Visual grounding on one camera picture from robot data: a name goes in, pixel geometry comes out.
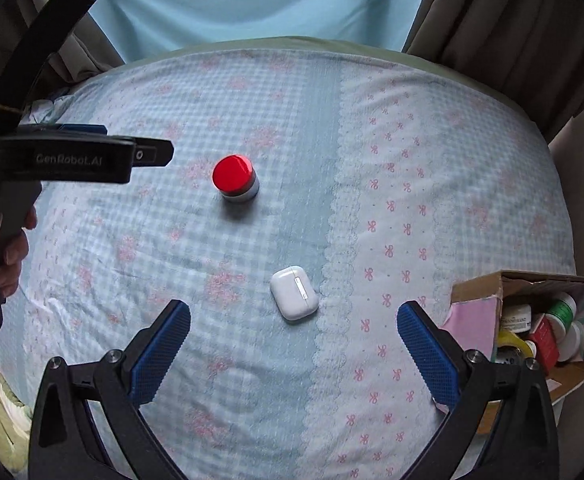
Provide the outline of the person's left hand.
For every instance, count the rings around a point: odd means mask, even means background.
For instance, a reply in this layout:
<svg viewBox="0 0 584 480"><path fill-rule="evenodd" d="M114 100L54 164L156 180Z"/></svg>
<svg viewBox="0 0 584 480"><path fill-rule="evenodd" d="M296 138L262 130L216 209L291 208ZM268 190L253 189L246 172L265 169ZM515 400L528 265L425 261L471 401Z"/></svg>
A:
<svg viewBox="0 0 584 480"><path fill-rule="evenodd" d="M37 226L37 212L34 206L25 215L22 229L12 236L4 246L4 255L0 266L0 292L4 298L12 296L19 286L23 260L30 251L26 231L34 230Z"/></svg>

